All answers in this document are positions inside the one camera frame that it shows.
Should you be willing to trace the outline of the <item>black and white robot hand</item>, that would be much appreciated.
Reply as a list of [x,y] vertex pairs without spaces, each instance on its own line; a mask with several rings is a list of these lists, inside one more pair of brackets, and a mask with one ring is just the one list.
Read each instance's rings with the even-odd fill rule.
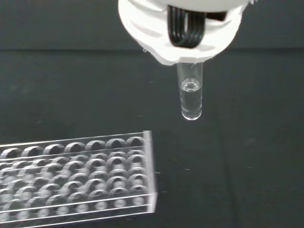
[[[248,0],[120,0],[118,13],[126,31],[137,43],[163,65],[179,62],[205,62],[224,51],[234,39]],[[168,6],[180,9],[220,13],[222,21],[206,19],[205,32],[200,44],[192,49],[175,47],[169,38]]]

